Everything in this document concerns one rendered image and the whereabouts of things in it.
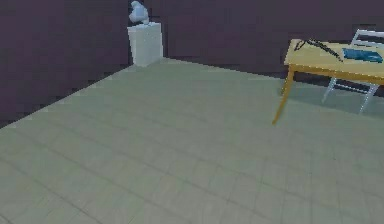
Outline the black thin stick object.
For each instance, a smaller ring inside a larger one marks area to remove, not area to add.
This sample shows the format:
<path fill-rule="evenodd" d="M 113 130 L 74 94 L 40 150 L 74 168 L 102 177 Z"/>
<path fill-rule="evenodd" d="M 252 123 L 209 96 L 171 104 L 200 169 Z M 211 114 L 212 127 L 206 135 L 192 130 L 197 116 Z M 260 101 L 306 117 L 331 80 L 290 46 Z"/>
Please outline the black thin stick object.
<path fill-rule="evenodd" d="M 298 51 L 300 50 L 305 44 L 308 44 L 308 45 L 311 45 L 311 46 L 314 46 L 314 47 L 317 47 L 317 48 L 320 48 L 322 49 L 323 51 L 331 54 L 332 56 L 334 56 L 337 60 L 339 60 L 340 62 L 343 62 L 343 59 L 340 57 L 340 55 L 338 53 L 336 53 L 334 50 L 332 50 L 331 48 L 329 48 L 327 45 L 323 44 L 322 42 L 320 42 L 319 40 L 316 40 L 316 39 L 305 39 L 305 40 L 300 40 L 294 47 L 294 51 Z"/>

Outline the white chair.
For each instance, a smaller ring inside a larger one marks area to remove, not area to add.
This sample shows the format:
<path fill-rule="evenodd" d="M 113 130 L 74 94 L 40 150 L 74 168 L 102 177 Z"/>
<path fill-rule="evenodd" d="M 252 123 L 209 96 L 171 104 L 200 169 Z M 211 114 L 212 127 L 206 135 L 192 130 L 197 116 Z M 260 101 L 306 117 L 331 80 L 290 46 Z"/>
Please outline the white chair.
<path fill-rule="evenodd" d="M 384 32 L 378 32 L 378 31 L 372 31 L 372 30 L 363 30 L 363 29 L 357 29 L 354 37 L 350 44 L 350 49 L 358 49 L 358 46 L 364 46 L 364 47 L 375 47 L 376 49 L 383 49 L 384 50 L 384 43 L 377 43 L 374 41 L 364 41 L 359 40 L 360 36 L 367 36 L 367 37 L 376 37 L 376 38 L 384 38 Z M 362 103 L 359 113 L 362 113 L 366 106 L 368 105 L 371 97 L 376 93 L 376 91 L 379 88 L 378 84 L 373 84 L 369 82 L 363 82 L 363 81 L 355 81 L 355 84 L 360 84 L 367 87 L 367 90 L 360 89 L 360 88 L 354 88 L 348 85 L 340 84 L 337 78 L 332 78 L 329 82 L 329 85 L 323 95 L 322 103 L 324 103 L 331 91 L 333 91 L 336 87 L 342 87 L 348 90 L 353 90 L 359 93 L 364 94 L 364 102 Z"/>

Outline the yellow wooden table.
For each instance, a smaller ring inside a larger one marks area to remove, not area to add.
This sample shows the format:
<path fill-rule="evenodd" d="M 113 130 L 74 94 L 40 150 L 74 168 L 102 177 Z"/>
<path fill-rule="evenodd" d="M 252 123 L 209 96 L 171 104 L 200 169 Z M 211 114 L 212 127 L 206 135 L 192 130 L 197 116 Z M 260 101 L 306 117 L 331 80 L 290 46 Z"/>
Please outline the yellow wooden table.
<path fill-rule="evenodd" d="M 284 109 L 296 72 L 384 86 L 384 62 L 338 60 L 321 48 L 307 44 L 304 44 L 300 50 L 295 50 L 299 42 L 300 39 L 292 39 L 285 56 L 284 64 L 288 67 L 288 73 L 281 90 L 282 99 L 272 121 L 273 124 L 277 123 Z"/>

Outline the pale blue bust sculpture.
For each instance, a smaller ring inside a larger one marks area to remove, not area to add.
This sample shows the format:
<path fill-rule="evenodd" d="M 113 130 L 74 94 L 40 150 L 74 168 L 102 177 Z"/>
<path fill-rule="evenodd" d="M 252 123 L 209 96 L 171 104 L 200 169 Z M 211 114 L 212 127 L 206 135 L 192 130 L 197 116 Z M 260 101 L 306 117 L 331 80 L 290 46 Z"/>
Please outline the pale blue bust sculpture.
<path fill-rule="evenodd" d="M 129 19 L 133 23 L 140 22 L 144 25 L 149 23 L 149 13 L 147 8 L 138 1 L 131 2 L 132 12 L 129 14 Z"/>

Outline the blue book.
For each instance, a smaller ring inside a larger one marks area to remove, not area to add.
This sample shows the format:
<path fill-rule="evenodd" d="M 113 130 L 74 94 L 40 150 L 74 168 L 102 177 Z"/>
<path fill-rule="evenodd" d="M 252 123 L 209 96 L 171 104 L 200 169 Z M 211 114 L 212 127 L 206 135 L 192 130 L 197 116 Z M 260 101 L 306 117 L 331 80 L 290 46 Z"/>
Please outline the blue book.
<path fill-rule="evenodd" d="M 346 59 L 375 62 L 375 63 L 383 62 L 382 56 L 378 52 L 374 52 L 374 51 L 343 48 L 343 55 Z"/>

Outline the white square pedestal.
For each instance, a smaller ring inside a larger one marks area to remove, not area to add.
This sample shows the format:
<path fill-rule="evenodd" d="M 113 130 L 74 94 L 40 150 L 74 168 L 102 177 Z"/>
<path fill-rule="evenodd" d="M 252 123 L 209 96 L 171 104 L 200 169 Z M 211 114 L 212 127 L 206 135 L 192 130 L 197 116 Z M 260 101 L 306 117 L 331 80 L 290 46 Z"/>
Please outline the white square pedestal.
<path fill-rule="evenodd" d="M 163 58 L 161 24 L 150 22 L 128 27 L 133 63 L 146 67 Z"/>

